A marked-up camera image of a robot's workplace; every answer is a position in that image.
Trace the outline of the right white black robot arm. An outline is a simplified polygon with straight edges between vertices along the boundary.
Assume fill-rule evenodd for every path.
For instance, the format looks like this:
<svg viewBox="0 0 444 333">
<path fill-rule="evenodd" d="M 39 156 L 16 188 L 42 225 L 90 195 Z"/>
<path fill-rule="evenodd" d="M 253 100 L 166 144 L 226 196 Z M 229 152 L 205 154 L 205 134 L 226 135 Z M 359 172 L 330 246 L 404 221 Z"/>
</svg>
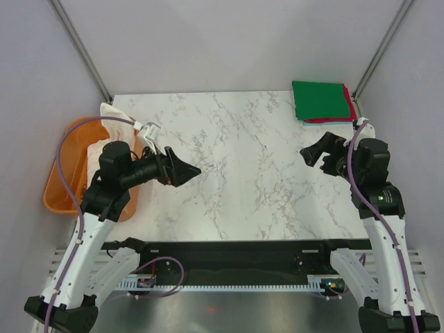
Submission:
<svg viewBox="0 0 444 333">
<path fill-rule="evenodd" d="M 427 311 L 416 285 L 405 240 L 405 208 L 387 177 L 387 143 L 367 137 L 347 142 L 326 132 L 300 152 L 312 167 L 350 183 L 351 199 L 368 234 L 376 277 L 371 277 L 349 248 L 318 255 L 319 268 L 338 272 L 359 305 L 362 332 L 439 332 L 439 317 Z"/>
</svg>

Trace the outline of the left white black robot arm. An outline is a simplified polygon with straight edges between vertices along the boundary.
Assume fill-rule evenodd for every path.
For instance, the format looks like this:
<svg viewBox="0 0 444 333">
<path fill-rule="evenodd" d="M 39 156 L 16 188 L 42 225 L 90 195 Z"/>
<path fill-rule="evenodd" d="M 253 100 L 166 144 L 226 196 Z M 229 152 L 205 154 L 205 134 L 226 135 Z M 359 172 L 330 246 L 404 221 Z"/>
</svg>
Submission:
<svg viewBox="0 0 444 333">
<path fill-rule="evenodd" d="M 127 143 L 106 144 L 99 169 L 84 193 L 65 255 L 50 285 L 40 295 L 28 298 L 25 312 L 41 322 L 45 332 L 51 328 L 89 332 L 101 305 L 117 285 L 131 273 L 147 272 L 153 262 L 142 241 L 129 239 L 96 275 L 91 274 L 96 255 L 130 200 L 130 189 L 151 180 L 179 187 L 200 173 L 169 146 L 164 153 L 135 160 Z"/>
</svg>

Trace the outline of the green t shirt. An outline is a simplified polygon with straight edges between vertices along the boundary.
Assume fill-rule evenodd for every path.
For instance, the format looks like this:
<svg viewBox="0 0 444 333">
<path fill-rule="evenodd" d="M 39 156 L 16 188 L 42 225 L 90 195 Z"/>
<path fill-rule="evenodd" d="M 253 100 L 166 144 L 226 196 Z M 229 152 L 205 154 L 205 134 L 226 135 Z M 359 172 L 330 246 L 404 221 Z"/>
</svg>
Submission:
<svg viewBox="0 0 444 333">
<path fill-rule="evenodd" d="M 348 116 L 341 83 L 293 80 L 292 89 L 299 120 Z"/>
</svg>

